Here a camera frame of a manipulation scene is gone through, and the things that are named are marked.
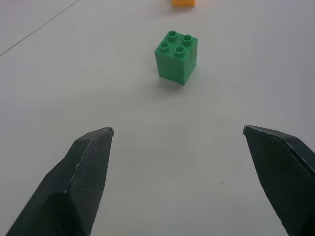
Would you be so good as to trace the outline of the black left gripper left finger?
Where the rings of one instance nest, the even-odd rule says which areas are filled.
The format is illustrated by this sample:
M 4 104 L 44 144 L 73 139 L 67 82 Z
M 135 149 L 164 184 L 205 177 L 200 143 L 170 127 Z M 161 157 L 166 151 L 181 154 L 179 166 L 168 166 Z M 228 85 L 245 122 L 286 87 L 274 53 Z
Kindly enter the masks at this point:
M 9 236 L 89 236 L 103 195 L 113 127 L 74 141 L 43 178 Z

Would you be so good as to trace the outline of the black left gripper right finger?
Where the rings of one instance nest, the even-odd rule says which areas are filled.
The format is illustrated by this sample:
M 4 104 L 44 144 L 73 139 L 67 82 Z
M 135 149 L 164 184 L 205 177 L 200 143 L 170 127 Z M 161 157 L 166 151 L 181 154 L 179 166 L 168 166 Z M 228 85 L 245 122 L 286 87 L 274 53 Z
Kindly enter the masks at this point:
M 290 236 L 315 234 L 315 154 L 300 139 L 246 125 L 259 182 Z

